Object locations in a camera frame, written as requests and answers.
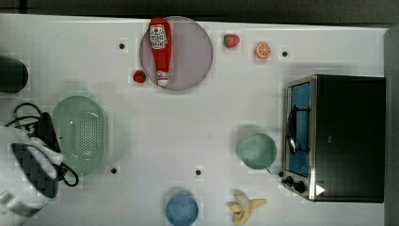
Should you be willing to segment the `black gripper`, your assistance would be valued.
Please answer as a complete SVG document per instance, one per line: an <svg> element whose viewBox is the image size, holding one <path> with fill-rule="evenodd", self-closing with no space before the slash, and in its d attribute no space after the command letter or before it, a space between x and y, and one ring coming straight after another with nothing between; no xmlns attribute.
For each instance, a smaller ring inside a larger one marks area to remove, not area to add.
<svg viewBox="0 0 399 226"><path fill-rule="evenodd" d="M42 140L51 150L61 153L59 143L56 137L53 121L48 112L40 114L39 119L34 123L33 136Z"/></svg>

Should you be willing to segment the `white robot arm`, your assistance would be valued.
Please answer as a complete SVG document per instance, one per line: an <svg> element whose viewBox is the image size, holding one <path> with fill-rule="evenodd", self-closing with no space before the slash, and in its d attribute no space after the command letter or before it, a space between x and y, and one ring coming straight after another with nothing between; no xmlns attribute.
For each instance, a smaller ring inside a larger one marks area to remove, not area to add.
<svg viewBox="0 0 399 226"><path fill-rule="evenodd" d="M63 159L49 114L1 128L1 226L22 226L56 196Z"/></svg>

